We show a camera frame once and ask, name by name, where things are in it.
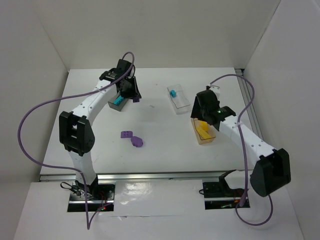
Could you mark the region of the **small yellow lego brick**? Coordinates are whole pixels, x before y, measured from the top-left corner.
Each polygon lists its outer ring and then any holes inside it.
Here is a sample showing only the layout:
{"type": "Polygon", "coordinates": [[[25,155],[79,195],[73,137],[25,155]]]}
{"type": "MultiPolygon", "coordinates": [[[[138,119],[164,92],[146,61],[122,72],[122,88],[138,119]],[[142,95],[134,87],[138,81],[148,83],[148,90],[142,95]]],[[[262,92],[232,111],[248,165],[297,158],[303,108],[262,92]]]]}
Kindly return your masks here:
{"type": "Polygon", "coordinates": [[[206,132],[209,130],[209,125],[205,121],[198,121],[198,127],[206,132]]]}

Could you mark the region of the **teal rectangular lego brick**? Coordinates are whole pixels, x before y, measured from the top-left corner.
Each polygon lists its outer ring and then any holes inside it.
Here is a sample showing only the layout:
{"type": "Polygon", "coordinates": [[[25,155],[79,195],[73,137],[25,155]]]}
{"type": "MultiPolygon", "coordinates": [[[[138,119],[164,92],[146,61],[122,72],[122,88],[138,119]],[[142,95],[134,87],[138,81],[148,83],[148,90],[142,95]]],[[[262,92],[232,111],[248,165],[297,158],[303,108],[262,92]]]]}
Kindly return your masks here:
{"type": "Polygon", "coordinates": [[[113,104],[119,106],[124,100],[125,98],[120,95],[113,101],[113,104]]]}

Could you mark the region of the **long yellow lego plate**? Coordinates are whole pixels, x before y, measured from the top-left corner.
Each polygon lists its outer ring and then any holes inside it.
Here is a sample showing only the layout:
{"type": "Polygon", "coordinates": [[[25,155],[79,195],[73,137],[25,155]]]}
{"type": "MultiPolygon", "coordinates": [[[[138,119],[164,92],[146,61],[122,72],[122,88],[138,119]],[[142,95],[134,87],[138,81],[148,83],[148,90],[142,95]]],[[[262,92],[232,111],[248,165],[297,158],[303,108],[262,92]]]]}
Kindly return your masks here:
{"type": "Polygon", "coordinates": [[[208,132],[204,131],[200,127],[197,127],[196,131],[197,131],[197,133],[199,134],[199,136],[200,136],[200,138],[202,140],[207,140],[207,139],[211,139],[212,138],[211,135],[208,132]]]}

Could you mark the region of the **small teal lego cube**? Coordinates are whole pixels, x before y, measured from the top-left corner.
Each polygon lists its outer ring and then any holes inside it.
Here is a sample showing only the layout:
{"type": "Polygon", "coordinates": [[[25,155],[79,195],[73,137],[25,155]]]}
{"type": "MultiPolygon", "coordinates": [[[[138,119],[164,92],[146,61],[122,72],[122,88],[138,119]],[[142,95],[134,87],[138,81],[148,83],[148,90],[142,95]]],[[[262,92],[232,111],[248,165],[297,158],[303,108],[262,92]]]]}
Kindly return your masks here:
{"type": "Polygon", "coordinates": [[[175,98],[176,95],[177,95],[177,93],[176,93],[175,90],[171,90],[171,91],[170,91],[170,96],[171,96],[171,97],[175,98]]]}

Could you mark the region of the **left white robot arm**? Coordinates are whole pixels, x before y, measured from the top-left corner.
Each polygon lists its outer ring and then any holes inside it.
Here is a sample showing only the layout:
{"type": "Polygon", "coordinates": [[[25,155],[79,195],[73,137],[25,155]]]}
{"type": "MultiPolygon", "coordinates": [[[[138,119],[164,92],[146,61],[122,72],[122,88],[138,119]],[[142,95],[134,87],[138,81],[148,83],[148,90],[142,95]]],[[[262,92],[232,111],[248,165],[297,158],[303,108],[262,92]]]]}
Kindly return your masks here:
{"type": "Polygon", "coordinates": [[[98,176],[94,170],[91,149],[95,144],[92,129],[95,118],[109,100],[119,94],[124,98],[139,98],[133,63],[119,59],[117,66],[101,74],[94,93],[72,111],[59,115],[59,141],[68,151],[76,172],[75,184],[90,194],[99,191],[98,176]]]}

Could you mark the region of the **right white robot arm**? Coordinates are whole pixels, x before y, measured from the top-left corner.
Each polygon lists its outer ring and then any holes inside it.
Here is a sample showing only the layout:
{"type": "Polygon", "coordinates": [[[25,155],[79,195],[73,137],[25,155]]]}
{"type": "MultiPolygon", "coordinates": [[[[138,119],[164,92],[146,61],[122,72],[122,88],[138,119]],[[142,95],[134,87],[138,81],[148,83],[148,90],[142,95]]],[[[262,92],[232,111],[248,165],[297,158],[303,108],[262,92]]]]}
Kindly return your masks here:
{"type": "Polygon", "coordinates": [[[206,122],[241,148],[245,190],[252,187],[259,196],[266,197],[291,182],[289,153],[260,139],[230,107],[221,107],[211,87],[196,94],[191,118],[206,122]]]}

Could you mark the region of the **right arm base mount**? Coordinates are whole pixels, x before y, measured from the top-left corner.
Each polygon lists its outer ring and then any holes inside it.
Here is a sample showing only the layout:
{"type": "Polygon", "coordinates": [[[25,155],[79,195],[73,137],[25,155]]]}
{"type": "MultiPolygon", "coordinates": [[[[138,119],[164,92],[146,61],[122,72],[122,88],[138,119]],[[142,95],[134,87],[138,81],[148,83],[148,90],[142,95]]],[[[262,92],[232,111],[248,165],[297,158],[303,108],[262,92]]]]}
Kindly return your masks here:
{"type": "Polygon", "coordinates": [[[243,188],[232,189],[226,182],[226,177],[235,172],[230,170],[215,181],[205,181],[198,191],[204,197],[205,210],[235,209],[244,193],[243,188]]]}

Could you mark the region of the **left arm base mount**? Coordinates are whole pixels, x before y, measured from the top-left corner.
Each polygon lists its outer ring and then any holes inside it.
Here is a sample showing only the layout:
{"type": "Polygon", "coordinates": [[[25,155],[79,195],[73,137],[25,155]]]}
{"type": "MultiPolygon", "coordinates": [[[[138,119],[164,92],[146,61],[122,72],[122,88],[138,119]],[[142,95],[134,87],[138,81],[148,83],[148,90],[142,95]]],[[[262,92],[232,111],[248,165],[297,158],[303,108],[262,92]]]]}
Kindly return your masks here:
{"type": "MultiPolygon", "coordinates": [[[[67,211],[69,213],[85,212],[85,192],[76,186],[75,182],[61,182],[60,187],[70,191],[67,211]]],[[[114,183],[101,184],[97,193],[88,193],[88,211],[95,212],[98,208],[101,208],[101,212],[113,212],[114,211],[114,198],[115,198],[114,183]]]]}

